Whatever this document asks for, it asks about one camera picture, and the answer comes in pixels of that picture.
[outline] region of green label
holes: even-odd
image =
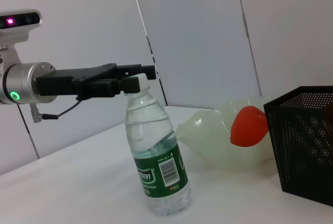
[[[174,131],[162,139],[172,142]],[[134,158],[145,194],[160,198],[172,195],[183,189],[187,175],[178,144],[166,153],[152,158]]]

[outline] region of plastic bottle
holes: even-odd
[[[172,123],[149,93],[145,74],[141,92],[127,94],[126,132],[149,206],[157,215],[171,215],[191,202],[190,186]]]

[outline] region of green led ring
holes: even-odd
[[[11,98],[13,98],[14,100],[20,100],[20,95],[18,93],[16,93],[15,91],[10,93]]]

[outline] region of black cable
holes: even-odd
[[[82,100],[78,101],[77,103],[75,103],[72,107],[70,107],[69,109],[66,109],[64,112],[61,112],[58,115],[50,115],[50,114],[42,114],[42,119],[43,120],[57,120],[60,116],[63,116],[64,114],[66,114],[67,112],[71,111],[72,109],[74,109],[76,106],[78,106],[78,104],[80,104],[82,102]]]

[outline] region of translucent plastic bag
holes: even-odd
[[[242,108],[252,105],[264,112],[263,105],[274,98],[263,96],[255,101],[229,102],[218,109],[200,110],[178,126],[177,138],[217,168],[239,171],[257,166],[274,157],[269,132],[255,146],[239,147],[230,142],[230,130]]]

